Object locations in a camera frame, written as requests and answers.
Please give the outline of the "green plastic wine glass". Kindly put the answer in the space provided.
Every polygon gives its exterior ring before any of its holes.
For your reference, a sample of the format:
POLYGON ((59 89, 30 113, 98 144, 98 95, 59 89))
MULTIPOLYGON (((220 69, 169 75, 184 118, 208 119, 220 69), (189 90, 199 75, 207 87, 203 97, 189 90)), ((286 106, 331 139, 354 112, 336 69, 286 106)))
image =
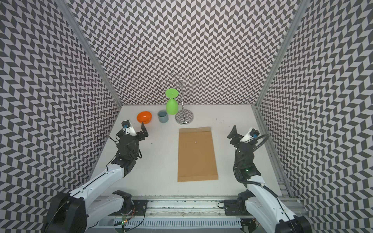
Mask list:
POLYGON ((176 101, 176 98, 179 95, 179 92, 174 88, 169 88, 165 92, 166 97, 169 98, 167 104, 166 104, 166 111, 169 115, 175 115, 178 113, 178 102, 176 101))

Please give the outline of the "grey-blue cup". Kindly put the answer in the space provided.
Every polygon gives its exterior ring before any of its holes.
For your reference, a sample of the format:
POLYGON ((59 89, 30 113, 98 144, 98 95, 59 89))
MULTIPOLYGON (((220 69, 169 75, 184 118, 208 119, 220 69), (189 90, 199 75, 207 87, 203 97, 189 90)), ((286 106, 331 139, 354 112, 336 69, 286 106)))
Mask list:
POLYGON ((166 110, 161 110, 157 113, 158 119, 161 123, 166 123, 169 120, 168 113, 166 110))

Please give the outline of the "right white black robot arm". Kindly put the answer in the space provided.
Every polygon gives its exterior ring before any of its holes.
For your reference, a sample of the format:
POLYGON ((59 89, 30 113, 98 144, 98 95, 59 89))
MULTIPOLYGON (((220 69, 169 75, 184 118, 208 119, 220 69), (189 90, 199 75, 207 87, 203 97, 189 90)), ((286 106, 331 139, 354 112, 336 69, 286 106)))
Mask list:
POLYGON ((240 135, 233 126, 227 138, 235 148, 233 174, 246 188, 237 198, 240 212, 251 214, 267 233, 313 232, 306 217, 297 216, 267 186, 254 164, 254 152, 265 144, 269 136, 261 135, 253 127, 247 134, 240 135))

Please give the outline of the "aluminium front rail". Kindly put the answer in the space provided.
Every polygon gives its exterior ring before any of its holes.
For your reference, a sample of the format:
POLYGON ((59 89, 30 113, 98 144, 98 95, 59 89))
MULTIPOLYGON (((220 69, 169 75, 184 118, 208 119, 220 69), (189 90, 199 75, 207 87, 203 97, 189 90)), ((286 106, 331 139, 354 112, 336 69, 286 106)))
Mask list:
MULTIPOLYGON (((109 201, 110 208, 108 215, 100 217, 100 219, 110 216, 111 213, 117 212, 114 204, 114 199, 121 199, 119 196, 99 196, 94 203, 87 208, 86 214, 97 215, 100 208, 96 207, 103 201, 109 201)), ((134 196, 132 200, 148 200, 148 207, 145 216, 155 218, 192 218, 192 217, 233 217, 226 216, 224 211, 224 200, 236 200, 237 197, 143 197, 134 196)), ((297 216, 306 216, 308 213, 303 205, 303 202, 297 198, 279 197, 280 201, 285 204, 297 216)), ((250 218, 250 216, 236 216, 238 218, 250 218)))

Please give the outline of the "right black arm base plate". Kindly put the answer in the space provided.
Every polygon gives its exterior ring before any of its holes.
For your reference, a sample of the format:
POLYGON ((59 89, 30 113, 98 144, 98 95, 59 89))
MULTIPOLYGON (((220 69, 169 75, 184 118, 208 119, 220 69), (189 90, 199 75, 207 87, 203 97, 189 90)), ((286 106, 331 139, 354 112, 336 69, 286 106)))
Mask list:
POLYGON ((224 200, 224 211, 226 216, 250 216, 242 201, 224 200))

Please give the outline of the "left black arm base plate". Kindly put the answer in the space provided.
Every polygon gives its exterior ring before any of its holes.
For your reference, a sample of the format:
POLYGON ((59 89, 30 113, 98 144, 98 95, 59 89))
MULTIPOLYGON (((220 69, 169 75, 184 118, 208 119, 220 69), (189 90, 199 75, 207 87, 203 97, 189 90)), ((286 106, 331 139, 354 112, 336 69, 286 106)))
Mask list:
POLYGON ((148 207, 148 200, 131 200, 125 201, 122 209, 117 212, 111 213, 111 216, 129 215, 129 216, 143 216, 146 214, 148 207))

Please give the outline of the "chrome cup holder stand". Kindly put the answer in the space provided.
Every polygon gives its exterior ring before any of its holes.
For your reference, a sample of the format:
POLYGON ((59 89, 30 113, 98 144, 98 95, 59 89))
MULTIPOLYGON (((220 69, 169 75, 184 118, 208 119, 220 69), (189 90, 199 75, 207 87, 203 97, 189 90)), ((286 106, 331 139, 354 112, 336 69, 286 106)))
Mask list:
POLYGON ((178 73, 173 73, 172 78, 176 79, 175 85, 179 88, 176 90, 179 92, 178 97, 181 97, 181 110, 178 109, 178 113, 174 115, 175 120, 180 125, 188 125, 194 119, 193 112, 185 108, 185 88, 188 85, 178 73))

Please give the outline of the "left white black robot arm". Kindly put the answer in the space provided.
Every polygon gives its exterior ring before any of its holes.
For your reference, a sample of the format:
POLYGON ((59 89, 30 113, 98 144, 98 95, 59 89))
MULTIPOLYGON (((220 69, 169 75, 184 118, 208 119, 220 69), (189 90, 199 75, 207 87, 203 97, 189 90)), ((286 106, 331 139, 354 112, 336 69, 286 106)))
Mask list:
POLYGON ((123 121, 117 133, 117 152, 106 168, 86 184, 69 193, 58 193, 51 199, 43 221, 43 233, 84 233, 112 213, 133 216, 135 205, 131 194, 117 190, 109 197, 97 198, 114 183, 127 176, 139 158, 140 141, 148 137, 145 125, 136 132, 129 120, 123 121))

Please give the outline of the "orange plastic bowl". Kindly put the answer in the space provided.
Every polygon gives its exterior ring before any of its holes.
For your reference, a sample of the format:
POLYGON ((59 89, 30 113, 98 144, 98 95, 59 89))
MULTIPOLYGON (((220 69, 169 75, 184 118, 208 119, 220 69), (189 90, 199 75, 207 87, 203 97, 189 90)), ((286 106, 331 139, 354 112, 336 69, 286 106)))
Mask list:
POLYGON ((144 123, 144 124, 148 124, 151 122, 152 120, 152 114, 151 112, 149 111, 143 111, 143 112, 140 112, 138 115, 137 115, 137 121, 139 123, 144 123))

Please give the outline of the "brown kraft file bag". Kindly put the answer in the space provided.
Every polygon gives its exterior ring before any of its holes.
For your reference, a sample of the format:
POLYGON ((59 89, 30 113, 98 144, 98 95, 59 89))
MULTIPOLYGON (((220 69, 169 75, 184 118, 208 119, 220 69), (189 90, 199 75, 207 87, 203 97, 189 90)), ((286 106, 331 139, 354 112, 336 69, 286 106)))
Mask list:
POLYGON ((178 182, 219 179, 211 127, 179 130, 177 179, 178 182))

